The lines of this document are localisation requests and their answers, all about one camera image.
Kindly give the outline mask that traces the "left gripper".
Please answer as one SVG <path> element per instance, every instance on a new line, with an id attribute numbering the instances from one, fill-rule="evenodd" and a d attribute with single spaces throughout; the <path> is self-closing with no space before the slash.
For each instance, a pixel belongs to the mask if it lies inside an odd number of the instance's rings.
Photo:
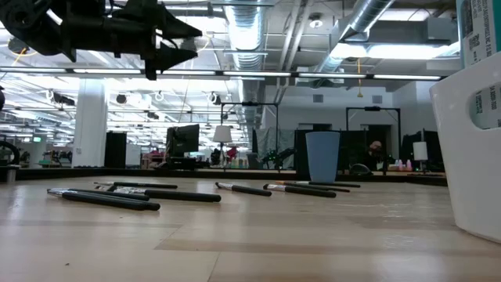
<path id="1" fill-rule="evenodd" d="M 160 44 L 156 47 L 155 30 L 165 39 L 196 38 L 202 31 L 178 20 L 157 0 L 127 0 L 111 13 L 106 0 L 58 0 L 60 51 L 76 60 L 78 49 L 139 55 L 145 63 L 148 80 L 156 81 L 163 72 L 197 57 L 197 52 Z"/>

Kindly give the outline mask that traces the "teal paint bottle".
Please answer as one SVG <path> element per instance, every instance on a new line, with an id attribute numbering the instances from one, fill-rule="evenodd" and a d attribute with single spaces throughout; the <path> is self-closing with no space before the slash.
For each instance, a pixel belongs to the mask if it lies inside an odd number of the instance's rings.
<path id="1" fill-rule="evenodd" d="M 501 0 L 456 0 L 456 10 L 462 67 L 501 52 Z M 479 128 L 501 128 L 501 79 L 474 94 L 470 115 Z"/>

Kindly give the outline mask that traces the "suspended linear light bar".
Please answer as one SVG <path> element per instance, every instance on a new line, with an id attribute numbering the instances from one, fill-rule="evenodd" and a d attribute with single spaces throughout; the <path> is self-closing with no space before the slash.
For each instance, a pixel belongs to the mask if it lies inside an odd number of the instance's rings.
<path id="1" fill-rule="evenodd" d="M 138 77 L 146 75 L 140 69 L 103 69 L 103 68 L 52 68 L 52 67 L 0 67 L 0 72 L 12 74 L 47 74 L 47 75 L 102 75 L 104 77 Z M 369 79 L 397 81 L 440 81 L 445 76 L 411 74 L 351 74 L 351 73 L 312 73 L 290 71 L 248 71 L 248 70 L 157 70 L 153 80 L 167 76 L 217 77 L 217 78 L 303 78 L 303 79 Z"/>

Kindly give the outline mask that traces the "black computer monitor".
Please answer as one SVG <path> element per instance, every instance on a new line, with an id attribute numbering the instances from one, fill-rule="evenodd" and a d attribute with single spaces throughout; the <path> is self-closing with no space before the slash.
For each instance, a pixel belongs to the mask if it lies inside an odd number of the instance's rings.
<path id="1" fill-rule="evenodd" d="M 167 130 L 166 151 L 169 157 L 184 157 L 199 150 L 200 126 L 170 127 Z"/>

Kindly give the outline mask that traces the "white shade table lamp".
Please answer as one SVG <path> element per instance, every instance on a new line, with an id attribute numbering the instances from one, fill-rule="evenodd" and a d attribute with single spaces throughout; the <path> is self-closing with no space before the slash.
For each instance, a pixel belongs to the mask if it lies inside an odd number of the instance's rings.
<path id="1" fill-rule="evenodd" d="M 213 142 L 219 145 L 220 150 L 220 164 L 221 168 L 226 168 L 228 161 L 226 160 L 226 153 L 224 151 L 224 145 L 232 142 L 231 127 L 228 125 L 218 125 L 215 128 Z"/>

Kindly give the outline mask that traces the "white column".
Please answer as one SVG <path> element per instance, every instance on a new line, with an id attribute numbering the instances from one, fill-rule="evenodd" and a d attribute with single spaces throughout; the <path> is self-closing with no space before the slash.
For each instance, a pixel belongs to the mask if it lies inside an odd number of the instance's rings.
<path id="1" fill-rule="evenodd" d="M 74 168 L 104 165 L 109 97 L 104 79 L 80 79 L 71 162 Z"/>

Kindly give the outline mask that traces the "black cabinet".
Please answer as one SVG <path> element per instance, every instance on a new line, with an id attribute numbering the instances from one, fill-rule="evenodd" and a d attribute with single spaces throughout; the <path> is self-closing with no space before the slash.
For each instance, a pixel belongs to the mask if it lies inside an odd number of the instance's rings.
<path id="1" fill-rule="evenodd" d="M 104 166 L 106 168 L 125 168 L 127 150 L 126 132 L 108 132 Z"/>

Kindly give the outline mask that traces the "thick black paintbrush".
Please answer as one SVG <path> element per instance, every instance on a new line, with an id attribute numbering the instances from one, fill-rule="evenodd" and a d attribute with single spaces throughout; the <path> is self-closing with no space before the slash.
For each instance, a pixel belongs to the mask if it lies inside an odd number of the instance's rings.
<path id="1" fill-rule="evenodd" d="M 222 197 L 209 193 L 190 193 L 179 191 L 145 190 L 131 187 L 110 188 L 110 192 L 142 194 L 154 199 L 175 200 L 175 201 L 199 201 L 199 202 L 220 202 Z"/>

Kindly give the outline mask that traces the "black partition panel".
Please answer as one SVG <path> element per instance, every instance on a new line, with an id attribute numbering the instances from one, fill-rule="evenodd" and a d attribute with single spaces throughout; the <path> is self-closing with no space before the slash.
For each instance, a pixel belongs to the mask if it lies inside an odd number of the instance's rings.
<path id="1" fill-rule="evenodd" d="M 294 140 L 294 169 L 297 174 L 306 175 L 308 168 L 308 151 L 306 144 L 306 134 L 312 130 L 296 130 Z M 365 153 L 369 151 L 369 146 L 379 141 L 382 145 L 381 154 L 389 157 L 392 155 L 391 131 L 384 129 L 384 126 L 374 125 L 371 130 L 339 131 L 340 146 L 338 170 L 348 170 L 352 165 L 361 163 Z"/>

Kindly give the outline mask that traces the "blue plastic cup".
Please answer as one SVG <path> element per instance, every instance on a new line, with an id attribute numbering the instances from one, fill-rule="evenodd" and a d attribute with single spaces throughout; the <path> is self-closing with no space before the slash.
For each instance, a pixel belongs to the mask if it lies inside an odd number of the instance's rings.
<path id="1" fill-rule="evenodd" d="M 337 177 L 341 134 L 334 131 L 309 132 L 305 137 L 311 181 L 333 183 Z"/>

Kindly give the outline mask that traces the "person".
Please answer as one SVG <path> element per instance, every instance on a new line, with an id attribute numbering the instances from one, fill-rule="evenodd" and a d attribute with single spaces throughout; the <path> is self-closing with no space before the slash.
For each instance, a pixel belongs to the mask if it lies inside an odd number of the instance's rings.
<path id="1" fill-rule="evenodd" d="M 362 155 L 362 164 L 365 165 L 371 172 L 378 171 L 378 165 L 382 165 L 381 169 L 387 167 L 393 158 L 384 154 L 382 142 L 373 141 L 368 150 Z"/>

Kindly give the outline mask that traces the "white cylinder lamp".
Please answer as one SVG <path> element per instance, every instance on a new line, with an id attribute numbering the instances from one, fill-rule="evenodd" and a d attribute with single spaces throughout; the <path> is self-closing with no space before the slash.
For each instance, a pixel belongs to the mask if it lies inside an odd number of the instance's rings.
<path id="1" fill-rule="evenodd" d="M 419 163 L 419 169 L 425 172 L 425 163 L 428 161 L 426 142 L 421 141 L 413 143 L 413 157 L 414 161 Z"/>

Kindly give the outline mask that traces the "silver ceiling duct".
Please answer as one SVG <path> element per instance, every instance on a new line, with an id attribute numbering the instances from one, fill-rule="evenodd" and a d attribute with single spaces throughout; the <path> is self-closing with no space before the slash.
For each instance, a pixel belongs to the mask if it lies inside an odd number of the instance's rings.
<path id="1" fill-rule="evenodd" d="M 264 46 L 265 8 L 258 6 L 262 0 L 233 0 L 238 5 L 224 8 L 228 20 L 228 32 L 231 48 L 237 51 L 232 55 L 234 68 L 238 71 L 256 72 L 262 69 L 264 56 L 256 53 Z M 264 80 L 244 78 L 239 82 L 241 102 L 262 103 Z M 248 130 L 259 128 L 261 124 L 260 107 L 243 107 L 243 124 Z"/>
<path id="2" fill-rule="evenodd" d="M 330 33 L 330 51 L 315 72 L 330 73 L 337 70 L 349 55 L 350 42 L 367 42 L 370 29 L 391 7 L 395 0 L 357 0 L 352 13 L 337 20 Z"/>

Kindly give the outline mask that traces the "black gantry frame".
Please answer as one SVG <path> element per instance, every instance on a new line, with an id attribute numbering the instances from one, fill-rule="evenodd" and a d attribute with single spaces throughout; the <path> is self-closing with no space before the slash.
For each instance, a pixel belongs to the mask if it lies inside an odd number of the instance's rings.
<path id="1" fill-rule="evenodd" d="M 364 110 L 364 111 L 369 111 L 369 112 L 376 112 L 376 111 L 385 111 L 388 115 L 391 110 L 393 110 L 397 114 L 397 129 L 398 129 L 398 142 L 397 142 L 397 157 L 400 157 L 401 153 L 401 148 L 402 148 L 402 113 L 400 108 L 396 107 L 378 107 L 378 106 L 369 106 L 369 107 L 345 107 L 345 130 L 347 132 L 350 131 L 349 128 L 349 123 L 351 120 L 351 117 L 349 117 L 349 112 L 351 110 Z"/>
<path id="2" fill-rule="evenodd" d="M 269 107 L 274 107 L 275 111 L 272 113 L 275 115 L 276 123 L 279 121 L 279 104 L 278 103 L 259 103 L 259 102 L 227 102 L 221 103 L 220 110 L 220 125 L 224 125 L 224 116 L 231 112 L 232 110 L 225 110 L 225 106 L 230 105 L 231 107 L 239 106 L 243 110 L 243 114 L 245 118 L 249 118 L 249 120 L 245 120 L 241 125 L 243 126 L 243 132 L 246 133 L 248 146 L 247 149 L 251 150 L 250 153 L 247 154 L 247 162 L 249 169 L 259 169 L 266 168 L 261 163 L 261 158 L 258 156 L 258 138 L 256 135 L 256 129 L 260 128 L 261 123 L 258 122 L 258 118 L 261 117 L 265 110 Z"/>

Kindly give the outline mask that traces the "black aluminium table frame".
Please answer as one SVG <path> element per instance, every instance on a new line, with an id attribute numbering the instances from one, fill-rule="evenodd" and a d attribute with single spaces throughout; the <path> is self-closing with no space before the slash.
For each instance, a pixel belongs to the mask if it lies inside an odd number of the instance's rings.
<path id="1" fill-rule="evenodd" d="M 6 183 L 12 176 L 15 180 L 62 179 L 97 176 L 120 177 L 163 177 L 163 178 L 198 178 L 198 179 L 244 179 L 244 180 L 305 180 L 302 175 L 293 172 L 274 172 L 271 170 L 251 171 L 246 169 L 206 171 L 168 171 L 115 168 L 40 168 L 20 169 L 0 167 L 0 183 Z M 342 183 L 412 183 L 428 186 L 447 186 L 445 177 L 425 175 L 339 175 L 336 180 Z"/>

